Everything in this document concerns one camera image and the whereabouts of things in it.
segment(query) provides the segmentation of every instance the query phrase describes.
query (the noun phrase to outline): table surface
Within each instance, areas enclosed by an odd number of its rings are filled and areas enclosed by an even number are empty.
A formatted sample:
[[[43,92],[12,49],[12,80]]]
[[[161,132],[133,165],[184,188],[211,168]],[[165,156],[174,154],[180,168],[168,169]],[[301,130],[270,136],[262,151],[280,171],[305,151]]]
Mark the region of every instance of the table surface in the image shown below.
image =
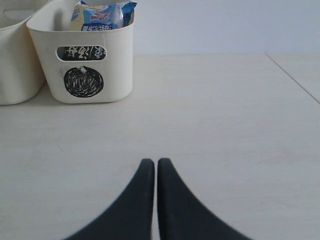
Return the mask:
[[[137,56],[124,100],[68,105],[44,86],[0,107],[0,239],[65,238],[116,199],[142,158],[169,157],[249,237],[319,240],[319,59]],[[156,210],[153,220],[158,240]]]

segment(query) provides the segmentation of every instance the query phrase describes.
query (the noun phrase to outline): black circle drawing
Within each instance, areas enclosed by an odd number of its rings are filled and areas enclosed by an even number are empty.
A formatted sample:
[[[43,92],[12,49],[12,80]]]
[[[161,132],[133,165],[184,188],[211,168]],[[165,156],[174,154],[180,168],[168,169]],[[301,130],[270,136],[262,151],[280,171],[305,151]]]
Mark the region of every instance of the black circle drawing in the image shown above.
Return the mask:
[[[65,89],[78,98],[91,98],[104,88],[102,75],[97,70],[87,66],[69,69],[63,80]]]

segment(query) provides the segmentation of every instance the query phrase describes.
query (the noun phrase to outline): white plastic basket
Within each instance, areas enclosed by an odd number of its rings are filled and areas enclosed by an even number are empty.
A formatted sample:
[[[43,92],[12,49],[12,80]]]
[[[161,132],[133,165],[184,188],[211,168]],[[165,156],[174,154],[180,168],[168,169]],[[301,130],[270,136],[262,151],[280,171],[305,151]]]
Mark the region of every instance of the white plastic basket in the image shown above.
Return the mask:
[[[129,26],[114,30],[68,31],[78,1],[53,0],[27,22],[50,91],[58,101],[70,104],[121,100],[133,88],[133,21]],[[85,2],[92,6],[114,3],[106,0]],[[73,46],[101,46],[106,50],[106,56],[102,60],[90,61],[63,61],[58,57],[59,48]],[[81,70],[83,75],[70,76],[73,70],[77,73]],[[95,82],[86,86],[80,84],[76,91],[82,88],[83,92],[71,93],[66,76],[86,81],[87,70],[95,72],[91,76],[98,76]]]
[[[0,0],[0,105],[37,94],[45,81],[26,22],[48,0]]]

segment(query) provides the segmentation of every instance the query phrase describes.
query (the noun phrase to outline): black rubber tip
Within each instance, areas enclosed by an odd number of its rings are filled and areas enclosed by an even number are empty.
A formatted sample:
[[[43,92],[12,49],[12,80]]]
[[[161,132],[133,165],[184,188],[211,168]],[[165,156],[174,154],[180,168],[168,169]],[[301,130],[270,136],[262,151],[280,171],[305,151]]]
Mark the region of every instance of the black rubber tip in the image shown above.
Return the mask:
[[[169,158],[158,162],[157,209],[161,240],[250,240],[193,195]]]
[[[66,240],[150,240],[155,164],[143,159],[122,194],[88,226]]]

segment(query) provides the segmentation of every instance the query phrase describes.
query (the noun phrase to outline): white wall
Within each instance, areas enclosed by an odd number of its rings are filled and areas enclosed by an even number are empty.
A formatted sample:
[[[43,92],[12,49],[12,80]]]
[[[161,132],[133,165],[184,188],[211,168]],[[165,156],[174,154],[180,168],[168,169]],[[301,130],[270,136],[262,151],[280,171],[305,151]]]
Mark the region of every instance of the white wall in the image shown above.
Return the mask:
[[[136,55],[320,53],[320,0],[137,0]]]

